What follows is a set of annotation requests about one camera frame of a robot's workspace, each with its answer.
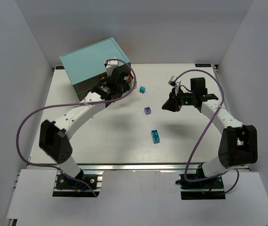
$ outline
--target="light blue box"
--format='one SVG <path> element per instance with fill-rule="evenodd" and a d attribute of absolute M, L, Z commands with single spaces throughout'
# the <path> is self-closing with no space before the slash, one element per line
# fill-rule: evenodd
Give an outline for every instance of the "light blue box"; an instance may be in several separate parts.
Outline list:
<path fill-rule="evenodd" d="M 71 84 L 77 94 L 95 86 L 106 75 L 104 61 L 117 57 L 131 65 L 114 38 L 60 56 Z"/>

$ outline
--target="wire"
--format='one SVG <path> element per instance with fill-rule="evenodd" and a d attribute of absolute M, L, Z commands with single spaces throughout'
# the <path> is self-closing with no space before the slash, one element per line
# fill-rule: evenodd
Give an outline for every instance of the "wire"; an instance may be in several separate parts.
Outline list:
<path fill-rule="evenodd" d="M 42 107 L 42 108 L 39 108 L 33 112 L 31 112 L 30 114 L 28 114 L 24 119 L 23 121 L 20 123 L 19 127 L 18 127 L 18 130 L 17 130 L 17 133 L 16 133 L 16 149 L 17 149 L 17 152 L 18 152 L 18 155 L 19 157 L 22 159 L 22 161 L 24 161 L 26 164 L 28 165 L 32 165 L 32 166 L 39 166 L 39 167 L 51 167 L 51 168 L 54 168 L 54 169 L 57 169 L 59 171 L 62 171 L 58 166 L 55 166 L 53 164 L 45 164 L 45 163 L 33 163 L 33 162 L 30 162 L 28 160 L 26 160 L 23 155 L 21 154 L 21 151 L 20 151 L 20 145 L 19 145 L 19 138 L 20 138 L 20 131 L 23 127 L 23 125 L 25 124 L 25 122 L 31 117 L 33 116 L 34 114 L 40 112 L 40 111 L 43 111 L 43 110 L 46 110 L 46 109 L 49 109 L 49 108 L 55 108 L 55 107 L 67 107 L 67 106 L 83 106 L 83 105 L 95 105 L 95 104 L 109 104 L 109 103 L 113 103 L 115 101 L 119 101 L 123 98 L 125 98 L 126 96 L 128 96 L 130 93 L 132 93 L 132 91 L 135 89 L 136 87 L 136 83 L 137 83 L 137 80 L 136 80 L 136 74 L 134 72 L 134 70 L 132 69 L 132 67 L 130 67 L 125 61 L 123 60 L 120 60 L 120 59 L 108 59 L 107 61 L 113 61 L 113 60 L 116 60 L 116 61 L 120 61 L 122 63 L 124 63 L 129 69 L 130 71 L 132 72 L 132 76 L 134 78 L 134 84 L 133 86 L 131 87 L 131 89 L 129 90 L 129 92 L 125 93 L 123 96 L 119 97 L 119 98 L 116 98 L 116 99 L 113 99 L 113 100 L 103 100 L 103 101 L 91 101 L 91 102 L 85 102 L 85 103 L 72 103 L 72 104 L 61 104 L 61 105 L 50 105 L 50 106 L 45 106 L 45 107 Z M 79 180 L 79 179 L 76 179 L 76 178 L 73 178 L 71 176 L 69 176 L 68 174 L 66 173 L 63 173 L 68 179 L 70 180 L 74 180 L 74 181 L 77 181 L 77 182 L 81 182 L 82 184 L 85 184 L 87 186 L 87 188 L 93 193 L 93 195 L 95 197 L 97 197 L 97 195 L 95 194 L 95 192 L 93 191 L 93 189 L 89 186 L 88 183 L 86 183 L 85 181 L 83 180 Z"/>
<path fill-rule="evenodd" d="M 84 187 L 81 187 L 80 189 L 77 190 L 77 192 L 83 191 L 87 186 L 85 185 Z"/>
<path fill-rule="evenodd" d="M 193 91 L 192 90 L 189 90 L 188 88 L 186 88 L 184 85 L 181 85 L 181 86 L 183 86 L 188 92 L 190 92 L 190 93 L 193 93 Z"/>
<path fill-rule="evenodd" d="M 210 187 L 209 191 L 207 191 L 207 192 L 202 192 L 202 194 L 210 193 L 212 190 L 213 190 L 213 184 L 211 184 L 211 187 Z"/>
<path fill-rule="evenodd" d="M 238 179 L 239 179 L 239 171 L 238 171 L 238 169 L 234 169 L 234 170 L 237 172 L 237 177 L 236 177 L 236 181 L 234 182 L 233 186 L 232 186 L 230 189 L 228 189 L 227 191 L 225 191 L 225 192 L 223 192 L 223 193 L 216 194 L 216 195 L 227 194 L 227 193 L 229 193 L 230 191 L 232 191 L 232 189 L 237 185 L 237 183 L 238 183 Z"/>

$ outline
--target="white table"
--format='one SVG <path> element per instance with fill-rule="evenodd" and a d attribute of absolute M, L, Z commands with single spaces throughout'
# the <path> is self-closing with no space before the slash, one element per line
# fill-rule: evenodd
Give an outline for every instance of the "white table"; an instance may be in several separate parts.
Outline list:
<path fill-rule="evenodd" d="M 79 164 L 91 163 L 176 163 L 186 162 L 208 118 L 192 106 L 173 113 L 161 109 L 172 89 L 171 76 L 194 69 L 194 64 L 133 65 L 137 89 L 125 99 L 111 104 L 85 123 L 71 139 L 73 158 Z M 213 74 L 212 68 L 202 68 Z M 209 93 L 221 99 L 216 83 L 201 72 L 182 76 L 182 84 L 190 87 L 190 78 L 205 77 Z M 146 92 L 139 92 L 144 86 Z M 46 105 L 78 102 L 65 70 L 55 70 Z M 149 106 L 150 115 L 144 113 Z M 55 108 L 43 113 L 42 121 L 62 116 L 71 107 Z M 157 129 L 160 143 L 154 144 L 151 130 Z M 195 153 L 193 162 L 205 162 L 218 153 L 221 135 L 211 126 Z M 32 162 L 53 163 L 38 146 L 37 133 L 32 147 Z"/>

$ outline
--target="purple lego brick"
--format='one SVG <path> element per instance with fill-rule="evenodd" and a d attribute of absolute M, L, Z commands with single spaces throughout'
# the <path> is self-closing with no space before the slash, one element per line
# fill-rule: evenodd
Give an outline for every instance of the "purple lego brick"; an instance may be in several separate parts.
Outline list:
<path fill-rule="evenodd" d="M 145 114 L 151 114 L 152 111 L 151 111 L 150 107 L 145 107 L 144 112 L 145 112 Z"/>

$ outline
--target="teal lego brick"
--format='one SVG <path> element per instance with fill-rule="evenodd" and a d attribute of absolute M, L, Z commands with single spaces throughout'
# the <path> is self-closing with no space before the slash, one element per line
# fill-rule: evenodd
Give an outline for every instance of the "teal lego brick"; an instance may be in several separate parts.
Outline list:
<path fill-rule="evenodd" d="M 104 61 L 117 57 L 130 63 L 119 45 L 113 38 L 103 40 L 93 45 L 78 49 L 60 56 L 62 64 L 72 85 L 93 78 L 106 72 Z"/>
<path fill-rule="evenodd" d="M 139 92 L 144 93 L 144 92 L 145 92 L 145 87 L 140 86 L 140 88 L 139 88 Z"/>
<path fill-rule="evenodd" d="M 152 134 L 152 138 L 153 138 L 154 144 L 159 143 L 160 142 L 160 138 L 159 138 L 159 134 L 158 134 L 157 130 L 152 130 L 151 131 L 151 134 Z"/>

